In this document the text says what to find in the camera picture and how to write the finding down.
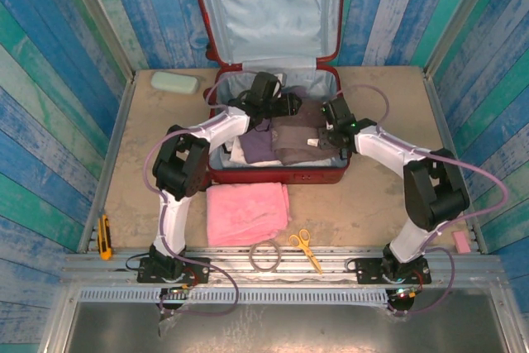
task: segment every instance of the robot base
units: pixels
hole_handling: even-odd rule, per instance
[[[356,272],[358,284],[431,284],[428,261],[422,256],[397,269],[390,269],[385,257],[361,258],[351,262],[355,263],[355,269],[350,271]]]

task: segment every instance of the scissors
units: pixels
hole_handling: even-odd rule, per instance
[[[299,248],[303,250],[305,255],[308,258],[308,261],[311,263],[311,265],[314,267],[316,272],[319,274],[322,274],[322,267],[320,266],[320,263],[317,261],[316,257],[312,253],[312,250],[308,248],[308,243],[311,240],[311,234],[308,232],[307,229],[302,229],[299,231],[298,235],[290,235],[288,238],[288,242],[292,247]]]

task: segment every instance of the gray cloth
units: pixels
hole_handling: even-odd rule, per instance
[[[340,154],[338,149],[322,150],[308,144],[308,140],[317,140],[317,129],[325,125],[322,102],[304,99],[297,115],[272,119],[272,148],[275,155],[283,165],[337,157]]]

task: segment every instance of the sponge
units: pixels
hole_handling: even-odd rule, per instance
[[[152,87],[178,94],[195,94],[198,90],[198,79],[185,74],[154,72],[150,79]]]

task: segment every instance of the folded towel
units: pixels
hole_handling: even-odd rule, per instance
[[[274,161],[278,158],[272,150],[272,127],[270,120],[263,120],[246,134],[239,136],[246,163],[249,165],[261,161]]]
[[[233,163],[237,163],[239,165],[249,165],[248,163],[246,163],[245,152],[242,150],[241,140],[239,138],[240,138],[239,136],[236,136],[233,142],[231,143],[230,161],[232,161]],[[249,166],[251,167],[279,167],[281,165],[282,164],[279,160],[271,160],[271,161],[259,161],[257,163],[252,163]]]
[[[206,191],[210,246],[249,246],[287,227],[289,202],[282,184],[214,185]]]

